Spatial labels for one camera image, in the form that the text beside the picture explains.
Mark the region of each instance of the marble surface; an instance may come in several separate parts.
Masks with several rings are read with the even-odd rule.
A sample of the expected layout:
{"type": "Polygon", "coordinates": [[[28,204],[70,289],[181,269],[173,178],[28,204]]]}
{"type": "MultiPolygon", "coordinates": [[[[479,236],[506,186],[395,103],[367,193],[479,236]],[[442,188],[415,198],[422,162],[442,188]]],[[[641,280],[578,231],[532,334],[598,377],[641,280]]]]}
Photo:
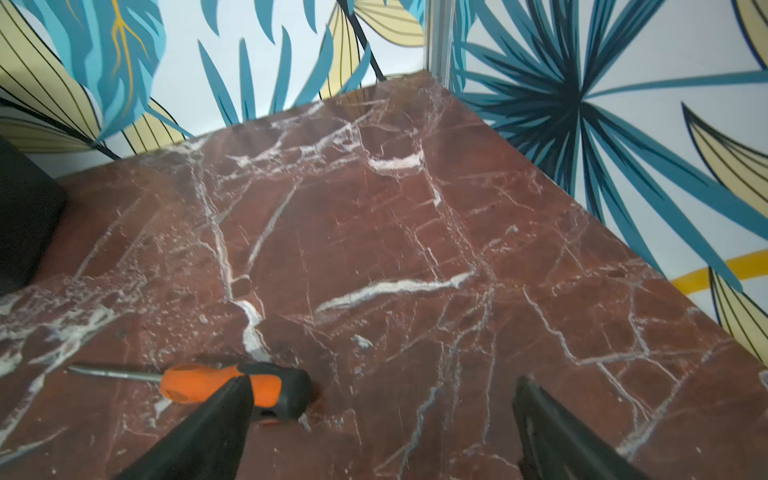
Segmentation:
{"type": "Polygon", "coordinates": [[[249,358],[321,395],[240,478],[520,478],[520,375],[651,478],[768,468],[763,367],[427,74],[62,184],[0,299],[3,478],[108,478],[190,411],[71,362],[249,358]]]}

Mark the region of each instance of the wallpaper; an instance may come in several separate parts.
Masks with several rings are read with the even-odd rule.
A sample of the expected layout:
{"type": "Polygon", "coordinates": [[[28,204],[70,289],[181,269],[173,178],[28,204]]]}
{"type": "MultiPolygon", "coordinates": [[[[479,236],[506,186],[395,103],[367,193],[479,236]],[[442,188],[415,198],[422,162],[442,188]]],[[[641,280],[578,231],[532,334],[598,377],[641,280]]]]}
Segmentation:
{"type": "Polygon", "coordinates": [[[452,91],[768,361],[768,0],[458,0],[453,32],[452,91]]]}
{"type": "Polygon", "coordinates": [[[423,68],[424,0],[0,0],[0,131],[52,176],[423,68]]]}

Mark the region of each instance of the blue palm leaf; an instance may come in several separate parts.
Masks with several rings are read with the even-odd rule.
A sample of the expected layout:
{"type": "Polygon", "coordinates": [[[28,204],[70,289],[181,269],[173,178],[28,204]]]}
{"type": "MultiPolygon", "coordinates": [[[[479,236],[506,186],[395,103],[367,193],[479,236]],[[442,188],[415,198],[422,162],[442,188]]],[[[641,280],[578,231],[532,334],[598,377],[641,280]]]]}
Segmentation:
{"type": "Polygon", "coordinates": [[[341,90],[339,90],[340,94],[349,93],[355,88],[359,88],[360,84],[362,83],[362,78],[366,76],[366,72],[368,71],[368,67],[371,65],[371,44],[366,45],[366,51],[362,54],[362,58],[360,58],[360,63],[357,65],[357,68],[355,68],[355,71],[352,73],[352,76],[349,77],[349,79],[346,81],[346,83],[341,87],[341,90]]]}
{"type": "MultiPolygon", "coordinates": [[[[463,2],[466,2],[466,0],[458,0],[457,3],[463,2]]],[[[400,0],[400,5],[402,5],[402,7],[407,10],[409,14],[413,15],[413,18],[418,20],[419,24],[421,24],[422,28],[424,28],[424,0],[400,0]]],[[[460,15],[461,6],[456,5],[456,8],[456,14],[460,15]]]]}
{"type": "Polygon", "coordinates": [[[274,0],[253,1],[256,5],[256,18],[259,20],[261,30],[272,43],[275,43],[275,38],[272,35],[272,9],[274,6],[274,0]]]}
{"type": "MultiPolygon", "coordinates": [[[[475,56],[479,61],[487,66],[495,69],[499,73],[502,73],[510,79],[515,79],[519,83],[522,83],[527,88],[536,89],[539,91],[555,92],[557,91],[561,80],[553,77],[549,77],[543,72],[534,72],[534,65],[526,64],[525,60],[520,60],[499,54],[490,48],[482,47],[475,44],[466,44],[463,46],[463,50],[475,56]]],[[[464,69],[456,68],[454,73],[464,79],[469,79],[467,75],[477,75],[476,73],[467,72],[464,69]]],[[[494,78],[488,75],[484,75],[485,78],[494,78]]]]}
{"type": "Polygon", "coordinates": [[[624,236],[627,245],[637,252],[649,265],[661,271],[656,259],[632,220],[629,210],[624,205],[616,185],[607,173],[605,164],[600,155],[598,155],[589,130],[585,123],[581,125],[581,140],[584,152],[584,184],[589,186],[586,188],[589,211],[595,214],[601,221],[604,221],[600,205],[602,194],[608,211],[611,212],[611,216],[614,218],[621,235],[624,236]]]}
{"type": "MultiPolygon", "coordinates": [[[[740,291],[738,279],[723,259],[638,158],[713,210],[765,239],[768,239],[768,219],[683,158],[618,116],[588,103],[588,99],[650,88],[766,83],[768,71],[652,81],[591,94],[591,89],[651,20],[663,0],[630,0],[618,12],[611,27],[609,21],[615,13],[616,1],[594,0],[583,71],[579,65],[578,2],[550,0],[551,22],[545,14],[543,0],[525,2],[524,8],[521,0],[502,0],[522,43],[505,29],[484,2],[477,2],[477,18],[501,53],[465,43],[459,43],[458,48],[502,76],[466,71],[454,61],[452,75],[462,81],[478,82],[490,90],[483,94],[460,91],[456,94],[482,118],[493,121],[499,134],[570,194],[575,189],[574,168],[581,144],[587,209],[601,220],[604,209],[610,212],[627,243],[658,268],[621,192],[607,173],[605,162],[616,164],[661,218],[713,270],[740,291]]],[[[454,52],[453,56],[456,58],[458,54],[454,52]]]]}
{"type": "Polygon", "coordinates": [[[662,3],[664,0],[631,0],[624,7],[611,30],[597,45],[597,54],[594,59],[587,60],[588,68],[584,72],[584,91],[590,91],[594,84],[602,78],[619,58],[621,52],[654,16],[662,3]]]}
{"type": "Polygon", "coordinates": [[[594,63],[598,59],[600,46],[608,28],[608,20],[614,11],[616,0],[595,0],[592,6],[592,17],[589,21],[589,34],[587,36],[587,51],[585,71],[594,71],[594,63]]]}
{"type": "Polygon", "coordinates": [[[328,77],[331,65],[333,65],[333,36],[331,35],[330,28],[326,25],[326,34],[323,36],[323,44],[320,46],[320,52],[317,55],[317,63],[315,63],[315,68],[313,68],[312,73],[307,78],[304,88],[296,97],[296,101],[293,103],[294,107],[314,100],[328,77]]]}
{"type": "Polygon", "coordinates": [[[615,94],[622,91],[640,91],[658,88],[679,87],[718,87],[723,85],[763,84],[768,83],[768,70],[740,71],[737,73],[705,75],[703,77],[674,78],[672,80],[647,81],[624,87],[609,88],[587,95],[586,99],[601,95],[615,94]]]}
{"type": "Polygon", "coordinates": [[[601,121],[607,130],[622,139],[630,150],[660,174],[708,207],[768,240],[768,218],[734,195],[720,182],[707,176],[633,125],[603,109],[597,108],[597,110],[602,114],[601,121]]]}
{"type": "Polygon", "coordinates": [[[181,132],[185,137],[192,138],[195,135],[192,135],[190,132],[184,130],[182,127],[179,127],[178,124],[171,120],[170,118],[166,117],[165,115],[161,115],[155,111],[154,108],[148,108],[147,113],[158,119],[159,121],[163,122],[166,125],[169,125],[173,128],[175,128],[177,131],[181,132]]]}
{"type": "Polygon", "coordinates": [[[315,0],[304,0],[304,16],[312,31],[317,33],[315,28],[315,0]]]}
{"type": "Polygon", "coordinates": [[[200,8],[203,10],[205,22],[216,35],[219,35],[219,25],[216,20],[216,9],[219,0],[200,0],[200,8]]]}
{"type": "Polygon", "coordinates": [[[283,46],[280,49],[280,63],[277,65],[277,80],[275,82],[275,93],[272,96],[272,104],[270,105],[270,115],[283,111],[283,108],[285,108],[288,81],[290,80],[290,60],[290,36],[285,27],[283,27],[283,46]]]}
{"type": "MultiPolygon", "coordinates": [[[[453,15],[453,43],[451,47],[451,74],[449,77],[449,87],[451,91],[460,91],[464,89],[464,79],[455,72],[464,70],[467,62],[467,54],[462,45],[467,41],[467,34],[472,24],[475,22],[475,1],[474,0],[456,0],[456,11],[453,15]]],[[[424,27],[424,8],[422,6],[422,15],[419,20],[424,27]]]]}
{"type": "Polygon", "coordinates": [[[240,39],[240,100],[243,121],[256,118],[256,99],[253,93],[253,79],[250,73],[250,60],[248,59],[248,47],[245,38],[240,39]]]}
{"type": "Polygon", "coordinates": [[[14,0],[48,31],[67,72],[101,109],[101,142],[133,124],[147,107],[165,51],[156,0],[14,0]]]}
{"type": "Polygon", "coordinates": [[[224,84],[224,80],[221,79],[214,61],[210,59],[208,52],[199,40],[197,41],[197,46],[200,49],[200,59],[203,61],[205,76],[208,79],[210,90],[214,94],[216,105],[219,107],[219,112],[225,125],[229,127],[230,125],[240,123],[240,119],[235,111],[235,105],[230,97],[230,92],[227,91],[227,86],[224,84]]]}
{"type": "Polygon", "coordinates": [[[667,195],[667,192],[649,175],[640,163],[621,144],[615,132],[604,127],[600,114],[589,122],[589,131],[605,153],[619,167],[621,173],[632,183],[640,195],[653,207],[657,214],[672,226],[675,232],[718,272],[734,288],[741,291],[741,283],[730,271],[720,255],[707,242],[701,232],[688,220],[688,217],[667,195]]]}
{"type": "MultiPolygon", "coordinates": [[[[506,31],[504,26],[501,24],[501,22],[498,21],[498,19],[496,19],[494,13],[491,12],[485,3],[478,2],[475,4],[475,7],[478,19],[504,52],[504,55],[499,55],[500,59],[502,60],[500,63],[506,61],[511,65],[511,68],[514,68],[515,70],[537,75],[539,77],[551,78],[553,80],[562,79],[559,71],[552,67],[550,61],[542,61],[540,58],[532,57],[528,51],[523,48],[522,45],[520,45],[518,41],[515,40],[515,38],[506,31]]],[[[466,45],[459,46],[464,49],[467,48],[466,45]]]]}

